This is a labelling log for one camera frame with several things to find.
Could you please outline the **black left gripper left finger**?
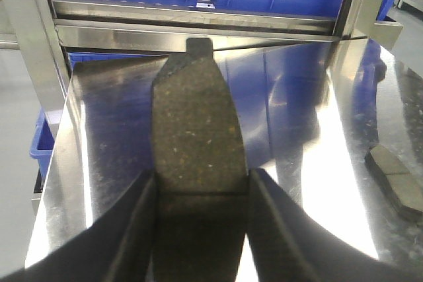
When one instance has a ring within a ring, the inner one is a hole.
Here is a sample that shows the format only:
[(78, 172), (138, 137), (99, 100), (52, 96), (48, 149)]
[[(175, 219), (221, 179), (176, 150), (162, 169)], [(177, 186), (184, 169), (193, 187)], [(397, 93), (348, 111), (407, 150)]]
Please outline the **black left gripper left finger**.
[(44, 259), (2, 281), (145, 281), (149, 267), (157, 188), (142, 172), (92, 226)]

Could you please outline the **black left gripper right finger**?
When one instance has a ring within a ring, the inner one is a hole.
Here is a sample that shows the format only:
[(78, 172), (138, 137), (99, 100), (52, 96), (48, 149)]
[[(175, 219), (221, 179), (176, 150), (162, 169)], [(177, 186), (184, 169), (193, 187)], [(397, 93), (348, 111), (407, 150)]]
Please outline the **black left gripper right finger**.
[(420, 281), (345, 243), (261, 169), (249, 172), (247, 237), (259, 281)]

